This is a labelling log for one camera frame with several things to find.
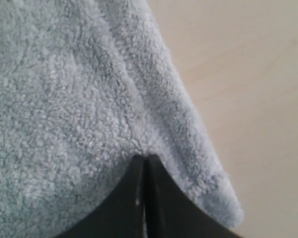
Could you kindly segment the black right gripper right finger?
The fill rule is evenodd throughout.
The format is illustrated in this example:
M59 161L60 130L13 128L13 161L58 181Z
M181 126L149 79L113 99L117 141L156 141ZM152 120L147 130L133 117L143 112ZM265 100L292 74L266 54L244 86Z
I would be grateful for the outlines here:
M238 238L197 207L157 155L145 162L145 214L149 238Z

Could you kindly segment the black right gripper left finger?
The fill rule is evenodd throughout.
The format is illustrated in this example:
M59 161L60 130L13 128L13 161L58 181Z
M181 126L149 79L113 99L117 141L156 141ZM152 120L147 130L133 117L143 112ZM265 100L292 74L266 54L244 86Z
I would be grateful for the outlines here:
M143 238L145 163L134 156L108 197L58 238Z

